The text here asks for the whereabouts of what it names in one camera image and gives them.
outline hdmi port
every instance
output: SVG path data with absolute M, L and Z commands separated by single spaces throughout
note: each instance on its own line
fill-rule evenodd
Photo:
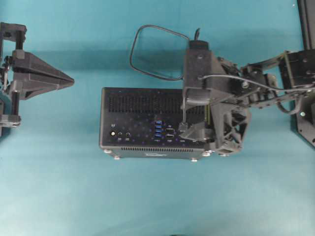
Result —
M 167 128 L 167 129 L 166 129 L 166 132 L 167 132 L 167 133 L 170 133 L 170 134 L 174 134 L 175 130 L 174 130 L 174 129 L 171 129 L 171 128 Z

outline teal surface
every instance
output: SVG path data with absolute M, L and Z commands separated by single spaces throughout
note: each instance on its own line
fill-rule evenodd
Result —
M 0 4 L 0 21 L 28 27 L 25 50 L 75 79 L 21 101 L 22 125 L 0 140 L 0 236 L 315 235 L 315 152 L 275 107 L 252 109 L 244 150 L 228 158 L 114 161 L 98 147 L 102 87 L 181 87 L 129 68 L 141 25 L 200 27 L 217 56 L 244 65 L 303 48 L 295 0 Z M 148 29 L 138 63 L 175 75 L 184 48 Z

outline black metal frame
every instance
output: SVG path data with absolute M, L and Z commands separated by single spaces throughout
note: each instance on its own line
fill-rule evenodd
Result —
M 305 50 L 315 49 L 315 1 L 299 0 L 299 12 Z M 302 99 L 301 111 L 296 115 L 296 128 L 315 147 L 315 93 Z

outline screw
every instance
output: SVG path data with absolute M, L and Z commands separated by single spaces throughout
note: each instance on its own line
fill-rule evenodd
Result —
M 250 84 L 247 81 L 242 82 L 242 88 L 247 89 Z
M 210 156 L 210 155 L 211 155 L 211 153 L 206 152 L 206 151 L 204 151 L 204 152 L 202 153 L 202 156 Z

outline vent slot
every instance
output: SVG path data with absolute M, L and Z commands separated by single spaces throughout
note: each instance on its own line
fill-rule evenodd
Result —
M 108 111 L 118 113 L 182 114 L 182 98 L 179 96 L 109 96 Z M 191 108 L 187 114 L 202 115 L 204 107 Z
M 159 147 L 122 147 L 124 151 L 168 151 L 168 152 L 193 152 L 186 148 L 159 148 Z

